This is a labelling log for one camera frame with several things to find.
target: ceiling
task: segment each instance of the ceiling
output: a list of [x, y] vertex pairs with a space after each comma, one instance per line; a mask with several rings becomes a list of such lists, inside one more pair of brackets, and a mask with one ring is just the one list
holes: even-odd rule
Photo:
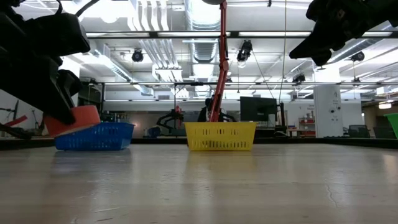
[[[85, 16], [81, 24], [87, 32], [109, 32], [109, 31], [131, 31], [127, 25], [127, 16], [129, 16], [129, 1], [111, 1], [105, 12], [99, 12], [98, 16]], [[62, 1], [64, 9], [70, 11], [73, 1]], [[311, 31], [314, 25], [313, 21], [305, 17], [306, 8], [311, 2], [309, 0], [287, 0], [285, 1], [273, 0], [273, 5], [267, 7], [265, 1], [247, 1], [247, 0], [228, 0], [227, 11], [227, 30], [233, 31], [261, 31], [261, 30], [287, 30], [287, 31]], [[139, 2], [139, 15], [142, 15], [142, 2]], [[148, 1], [148, 15], [150, 20], [150, 1]], [[171, 31], [187, 30], [186, 11], [183, 0], [169, 0], [167, 1], [167, 23]], [[53, 14], [58, 7], [55, 0], [27, 0], [16, 11], [22, 14], [26, 19], [35, 18], [39, 16]], [[102, 14], [108, 14], [119, 17], [113, 23], [106, 23], [100, 18]], [[381, 30], [388, 23], [381, 24], [373, 30]], [[201, 65], [192, 65], [196, 63], [193, 60], [190, 44], [183, 43], [183, 40], [190, 39], [172, 39], [172, 47], [175, 52], [178, 64], [182, 69], [182, 78], [185, 81], [192, 81], [198, 74], [194, 74], [194, 67]], [[309, 59], [306, 60], [292, 60], [288, 57], [288, 53], [297, 46], [303, 39], [251, 39], [253, 45], [253, 52], [247, 60], [244, 68], [238, 68], [236, 61], [236, 52], [241, 47], [243, 39], [228, 39], [228, 52], [230, 57], [230, 72], [233, 82], [281, 82], [282, 74], [286, 76], [288, 82], [291, 82], [293, 75], [297, 73], [290, 72], [293, 68], [297, 68], [300, 64], [300, 72], [304, 73], [308, 82], [312, 81], [313, 66]], [[103, 45], [107, 45], [111, 51], [110, 57], [116, 61], [131, 77], [137, 82], [159, 82], [152, 75], [152, 60], [148, 57], [145, 50], [144, 60], [142, 62], [133, 62], [131, 55], [134, 49], [141, 49], [142, 45], [139, 39], [95, 39], [90, 40], [91, 45], [96, 49], [102, 49]], [[363, 50], [365, 60], [355, 65], [351, 61], [340, 61], [337, 66], [340, 68], [340, 77], [342, 81], [350, 82], [354, 73], [358, 76], [361, 74], [377, 71], [385, 66], [396, 63], [398, 61], [398, 42], [395, 39], [384, 39]], [[115, 82], [115, 73], [113, 73], [107, 66], [96, 61], [79, 60], [79, 58], [72, 57], [81, 66], [80, 76], [95, 78], [99, 82]], [[218, 66], [212, 68], [212, 75], [208, 80], [215, 82], [218, 78]], [[394, 65], [391, 69], [386, 70], [363, 80], [363, 82], [378, 82], [391, 78], [388, 81], [396, 80], [394, 77], [398, 76]], [[361, 93], [373, 93], [377, 86], [367, 86], [360, 89]], [[342, 89], [350, 90], [352, 86], [344, 86]], [[195, 91], [195, 88], [187, 88], [188, 91]]]

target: computer monitor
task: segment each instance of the computer monitor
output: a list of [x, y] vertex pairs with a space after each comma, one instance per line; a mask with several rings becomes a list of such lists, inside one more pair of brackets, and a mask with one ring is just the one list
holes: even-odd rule
[[268, 121], [269, 114], [277, 121], [277, 101], [273, 98], [241, 96], [241, 121]]

